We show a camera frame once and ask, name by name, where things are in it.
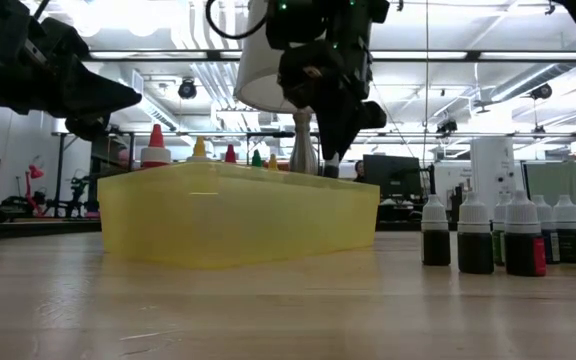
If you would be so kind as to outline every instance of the desk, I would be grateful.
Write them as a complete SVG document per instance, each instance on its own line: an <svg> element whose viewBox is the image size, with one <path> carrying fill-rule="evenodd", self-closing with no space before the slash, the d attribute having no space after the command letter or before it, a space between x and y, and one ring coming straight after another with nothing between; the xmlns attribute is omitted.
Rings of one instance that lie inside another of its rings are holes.
<svg viewBox="0 0 576 360"><path fill-rule="evenodd" d="M379 233L191 271L104 256L100 236L0 241L0 360L576 359L576 266L462 275L422 267L417 233Z"/></svg>

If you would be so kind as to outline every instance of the white wall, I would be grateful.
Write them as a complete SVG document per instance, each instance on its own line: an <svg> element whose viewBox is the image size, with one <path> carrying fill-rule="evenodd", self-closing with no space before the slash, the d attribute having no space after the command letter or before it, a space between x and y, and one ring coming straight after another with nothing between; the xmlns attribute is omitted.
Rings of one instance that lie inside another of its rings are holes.
<svg viewBox="0 0 576 360"><path fill-rule="evenodd" d="M33 111L28 116L20 116L9 109L0 108L0 202L8 196L18 195L16 176L19 176L23 196L25 172L33 159L44 176L32 180L32 190L42 189L49 199L55 197L59 138L51 135L54 122L52 117L41 112ZM67 178L72 177L77 168L84 169L86 173L90 168L90 144L82 140L77 140L64 153L63 200L71 198Z"/></svg>

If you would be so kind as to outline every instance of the white lampshade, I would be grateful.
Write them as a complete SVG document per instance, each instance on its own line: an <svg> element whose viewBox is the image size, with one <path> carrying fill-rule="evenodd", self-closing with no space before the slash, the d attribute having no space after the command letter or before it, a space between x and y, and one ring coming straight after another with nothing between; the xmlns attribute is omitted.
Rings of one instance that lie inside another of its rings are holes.
<svg viewBox="0 0 576 360"><path fill-rule="evenodd" d="M251 0L248 29L265 15L268 4L264 0ZM266 39L266 26L244 40L235 86L235 97L242 103L274 113L294 113L297 109L284 100L277 84L277 68L282 51L273 50Z"/></svg>

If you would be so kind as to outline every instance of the laboratory room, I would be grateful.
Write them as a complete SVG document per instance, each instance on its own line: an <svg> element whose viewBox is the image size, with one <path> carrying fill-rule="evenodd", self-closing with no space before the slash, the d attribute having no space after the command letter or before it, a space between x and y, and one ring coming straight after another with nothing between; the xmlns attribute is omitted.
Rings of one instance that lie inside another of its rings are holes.
<svg viewBox="0 0 576 360"><path fill-rule="evenodd" d="M576 1L0 0L0 360L576 360Z"/></svg>

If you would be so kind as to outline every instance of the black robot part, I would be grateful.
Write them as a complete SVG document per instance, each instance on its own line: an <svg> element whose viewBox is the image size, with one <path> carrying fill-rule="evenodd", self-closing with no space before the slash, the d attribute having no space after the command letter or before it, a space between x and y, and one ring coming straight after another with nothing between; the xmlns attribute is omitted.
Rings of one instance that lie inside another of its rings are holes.
<svg viewBox="0 0 576 360"><path fill-rule="evenodd" d="M363 100L372 81L370 30L386 20L389 6L387 0L268 1L266 37L284 51L279 85L293 105L317 114L325 160L342 159L359 130L386 125L381 107ZM324 32L325 40L315 40Z"/></svg>
<svg viewBox="0 0 576 360"><path fill-rule="evenodd" d="M40 24L18 0L0 0L0 106L82 120L79 128L91 137L85 123L135 105L141 95L88 71L80 61L88 56L71 26L52 18Z"/></svg>

